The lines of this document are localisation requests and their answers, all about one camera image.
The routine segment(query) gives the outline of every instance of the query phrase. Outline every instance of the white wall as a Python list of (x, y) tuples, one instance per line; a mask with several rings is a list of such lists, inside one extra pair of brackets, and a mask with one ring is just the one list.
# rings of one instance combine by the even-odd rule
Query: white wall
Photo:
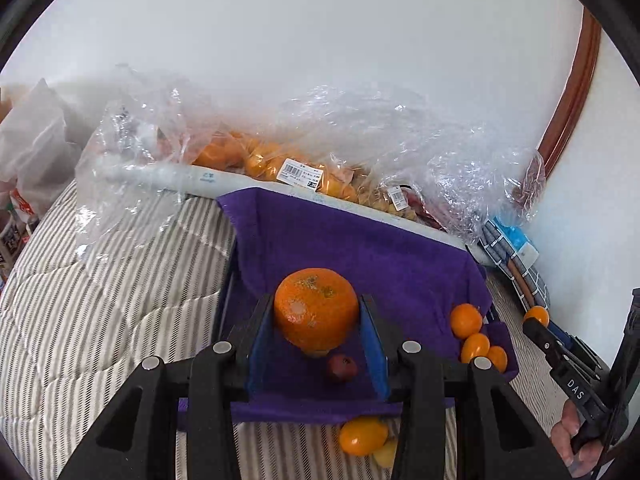
[[(552, 319), (612, 363), (640, 287), (640, 87), (604, 35), (593, 85), (529, 228)], [(640, 392), (630, 407), (640, 413)]]
[(103, 102), (93, 79), (118, 62), (266, 104), (318, 84), (382, 80), (535, 146), (580, 16), (576, 0), (56, 0), (0, 84), (44, 76), (95, 123)]

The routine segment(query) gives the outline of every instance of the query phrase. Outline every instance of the plastic bag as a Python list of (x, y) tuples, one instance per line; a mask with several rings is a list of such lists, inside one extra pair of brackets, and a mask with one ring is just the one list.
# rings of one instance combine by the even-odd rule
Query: plastic bag
[(479, 240), (489, 218), (497, 216), (512, 226), (529, 220), (542, 195), (540, 154), (504, 148), (499, 139), (485, 126), (442, 123), (428, 142), (436, 154), (410, 170), (425, 210), (467, 243)]
[[(535, 150), (506, 150), (486, 126), (442, 121), (419, 94), (395, 86), (319, 86), (283, 104), (272, 123), (228, 129), (252, 178), (296, 183), (467, 242), (493, 216), (509, 225), (530, 219), (544, 187)], [(215, 144), (224, 153), (228, 140)], [(211, 159), (204, 165), (229, 166), (223, 155)], [(317, 180), (285, 178), (283, 168), (318, 170)]]
[[(349, 91), (321, 86), (282, 105), (272, 123), (231, 133), (244, 148), (248, 176), (275, 182), (292, 159), (321, 172), (319, 181), (310, 183), (313, 190), (357, 202), (358, 187), (380, 158), (410, 151), (407, 145), (420, 143), (433, 123), (424, 98), (414, 92), (380, 85)], [(219, 169), (199, 160), (195, 164)]]
[(74, 177), (78, 145), (66, 140), (62, 102), (40, 82), (0, 123), (0, 182), (25, 222), (42, 217)]
[[(116, 258), (108, 248), (115, 230), (120, 248), (138, 248), (167, 228), (183, 202), (179, 164), (195, 160), (219, 126), (208, 95), (182, 78), (126, 66), (118, 78), (121, 98), (107, 104), (76, 167), (76, 243), (84, 261)], [(138, 178), (158, 162), (175, 163), (165, 167), (175, 168), (175, 190)]]

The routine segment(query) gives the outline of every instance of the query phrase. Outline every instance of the label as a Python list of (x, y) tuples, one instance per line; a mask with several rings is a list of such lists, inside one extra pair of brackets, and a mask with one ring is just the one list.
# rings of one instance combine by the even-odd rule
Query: label
[(215, 173), (209, 173), (209, 171), (206, 171), (200, 177), (200, 181), (201, 182), (209, 182), (210, 184), (212, 184), (213, 182), (216, 181), (216, 174)]
[(540, 253), (529, 242), (525, 242), (524, 245), (518, 251), (520, 261), (524, 265), (524, 268), (529, 270), (530, 267), (536, 262)]
[(292, 158), (286, 158), (276, 180), (315, 191), (320, 185), (321, 178), (322, 170), (316, 170)]
[(389, 193), (389, 198), (391, 199), (391, 202), (394, 203), (396, 211), (402, 211), (402, 209), (409, 207), (400, 186), (388, 187), (386, 188), (386, 192)]
[(584, 390), (578, 385), (578, 383), (576, 383), (573, 379), (570, 379), (566, 384), (566, 387), (569, 388), (569, 391), (571, 391), (572, 394), (574, 394), (576, 400), (580, 400), (580, 403), (584, 402), (582, 398), (584, 397), (585, 393)]

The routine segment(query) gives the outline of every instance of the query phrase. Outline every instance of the blue gripper pad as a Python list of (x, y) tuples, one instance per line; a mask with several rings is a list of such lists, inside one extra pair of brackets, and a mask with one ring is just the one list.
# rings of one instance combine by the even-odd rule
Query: blue gripper pad
[(360, 298), (360, 341), (364, 349), (364, 357), (367, 360), (373, 389), (379, 400), (386, 401), (391, 394), (386, 356), (382, 351), (378, 331), (373, 325), (369, 310), (362, 298)]
[(249, 355), (249, 377), (246, 390), (251, 397), (262, 389), (262, 378), (267, 367), (271, 342), (273, 341), (273, 302), (267, 307), (258, 329), (254, 346)]

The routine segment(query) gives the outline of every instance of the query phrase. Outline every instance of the red fruit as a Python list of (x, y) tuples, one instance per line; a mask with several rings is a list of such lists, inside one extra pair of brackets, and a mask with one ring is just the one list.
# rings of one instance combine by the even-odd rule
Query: red fruit
[(327, 362), (326, 367), (329, 378), (337, 383), (351, 381), (358, 374), (356, 361), (344, 354), (336, 354)]

